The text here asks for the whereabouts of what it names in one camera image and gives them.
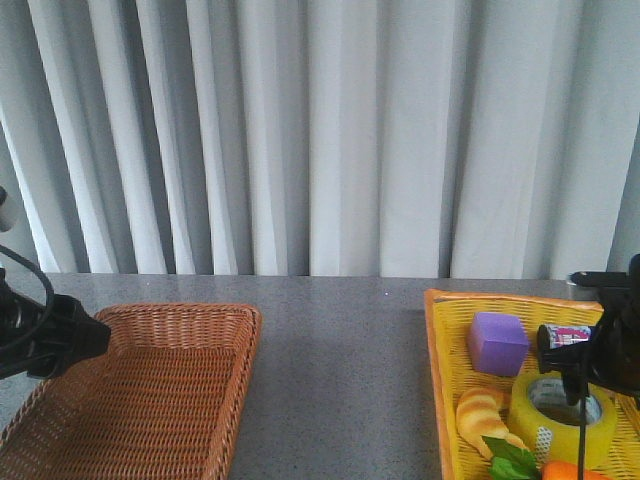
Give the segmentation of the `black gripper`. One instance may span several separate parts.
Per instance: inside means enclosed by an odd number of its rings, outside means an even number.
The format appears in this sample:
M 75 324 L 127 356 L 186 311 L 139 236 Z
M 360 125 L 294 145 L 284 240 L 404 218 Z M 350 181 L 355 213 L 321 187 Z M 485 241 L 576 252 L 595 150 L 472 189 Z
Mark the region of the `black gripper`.
M 11 293 L 1 297 L 1 377 L 25 373 L 38 379 L 63 375 L 72 365 L 105 354 L 111 329 L 68 295 L 52 309 Z
M 603 312 L 589 341 L 540 352 L 542 373 L 558 372 L 569 406 L 588 394 L 587 384 L 639 398 L 639 257 L 627 272 L 578 271 L 570 284 L 597 291 Z

